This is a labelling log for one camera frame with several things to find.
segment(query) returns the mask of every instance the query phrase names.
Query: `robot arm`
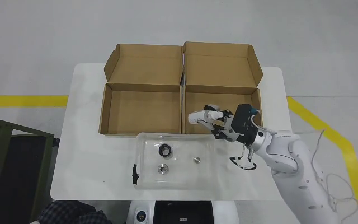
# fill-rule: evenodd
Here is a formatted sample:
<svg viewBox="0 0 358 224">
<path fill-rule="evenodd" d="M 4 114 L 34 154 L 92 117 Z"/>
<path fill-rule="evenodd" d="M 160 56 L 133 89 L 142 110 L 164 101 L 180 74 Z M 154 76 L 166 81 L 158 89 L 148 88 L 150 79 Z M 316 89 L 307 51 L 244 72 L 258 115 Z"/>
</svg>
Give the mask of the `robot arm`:
<svg viewBox="0 0 358 224">
<path fill-rule="evenodd" d="M 307 145 L 292 132 L 268 132 L 258 127 L 252 120 L 257 112 L 250 105 L 239 105 L 233 115 L 229 110 L 220 111 L 217 106 L 209 105 L 204 111 L 190 114 L 189 122 L 203 124 L 216 139 L 243 143 L 250 151 L 249 160 L 252 154 L 260 156 L 271 168 L 283 200 L 300 223 L 340 223 L 319 182 L 323 181 L 323 172 L 312 161 Z M 223 126 L 215 124 L 218 119 Z"/>
</svg>

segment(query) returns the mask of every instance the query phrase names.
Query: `black o-ring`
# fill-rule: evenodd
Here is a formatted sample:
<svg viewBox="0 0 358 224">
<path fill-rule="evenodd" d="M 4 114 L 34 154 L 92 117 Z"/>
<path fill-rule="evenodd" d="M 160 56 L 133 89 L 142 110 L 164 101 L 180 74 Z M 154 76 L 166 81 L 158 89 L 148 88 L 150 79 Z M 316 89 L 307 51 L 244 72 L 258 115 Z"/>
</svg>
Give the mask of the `black o-ring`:
<svg viewBox="0 0 358 224">
<path fill-rule="evenodd" d="M 164 150 L 165 149 L 169 149 L 169 153 L 167 155 L 164 155 Z M 170 157 L 170 155 L 172 154 L 172 148 L 168 145 L 168 144 L 162 144 L 160 147 L 159 147 L 159 155 L 162 156 L 163 158 L 168 158 Z"/>
</svg>

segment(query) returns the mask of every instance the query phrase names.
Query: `cardboard box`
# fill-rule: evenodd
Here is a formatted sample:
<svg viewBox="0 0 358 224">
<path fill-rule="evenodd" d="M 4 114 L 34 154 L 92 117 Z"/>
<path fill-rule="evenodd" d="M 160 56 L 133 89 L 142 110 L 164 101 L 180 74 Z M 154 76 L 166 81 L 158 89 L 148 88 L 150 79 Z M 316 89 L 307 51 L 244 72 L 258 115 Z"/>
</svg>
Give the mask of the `cardboard box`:
<svg viewBox="0 0 358 224">
<path fill-rule="evenodd" d="M 249 44 L 185 42 L 184 75 L 183 133 L 210 133 L 187 121 L 189 113 L 202 110 L 207 104 L 233 113 L 239 104 L 261 109 L 257 85 L 262 71 Z M 255 122 L 262 125 L 262 118 L 255 117 Z"/>
<path fill-rule="evenodd" d="M 105 65 L 102 134 L 181 133 L 182 46 L 118 44 Z"/>
</svg>

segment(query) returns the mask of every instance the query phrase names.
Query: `plaid fabric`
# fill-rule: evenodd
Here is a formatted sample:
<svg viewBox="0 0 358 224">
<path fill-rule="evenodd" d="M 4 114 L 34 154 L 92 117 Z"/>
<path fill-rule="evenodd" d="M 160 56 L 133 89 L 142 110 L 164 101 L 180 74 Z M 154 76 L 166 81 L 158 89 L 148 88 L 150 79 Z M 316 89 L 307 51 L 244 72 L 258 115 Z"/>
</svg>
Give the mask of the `plaid fabric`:
<svg viewBox="0 0 358 224">
<path fill-rule="evenodd" d="M 40 224 L 112 224 L 102 210 L 78 201 L 57 200 L 49 204 L 37 219 Z"/>
</svg>

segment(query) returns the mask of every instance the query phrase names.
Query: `yellow tape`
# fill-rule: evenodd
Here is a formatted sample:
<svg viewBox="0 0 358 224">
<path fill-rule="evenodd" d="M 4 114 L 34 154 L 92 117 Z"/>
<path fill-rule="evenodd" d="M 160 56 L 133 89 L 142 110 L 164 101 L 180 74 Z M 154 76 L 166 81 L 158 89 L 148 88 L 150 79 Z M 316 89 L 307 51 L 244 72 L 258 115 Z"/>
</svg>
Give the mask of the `yellow tape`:
<svg viewBox="0 0 358 224">
<path fill-rule="evenodd" d="M 0 107 L 64 107 L 68 96 L 0 96 Z"/>
<path fill-rule="evenodd" d="M 343 153 L 343 159 L 346 164 L 348 176 L 351 180 L 352 188 L 355 198 L 358 198 L 358 160 L 353 149 L 353 145 L 337 131 L 331 128 L 319 117 L 307 110 L 304 106 L 299 104 L 292 97 L 287 97 L 289 109 L 301 117 L 305 122 L 310 124 L 313 128 L 320 130 L 326 129 L 324 136 L 333 142 Z"/>
</svg>

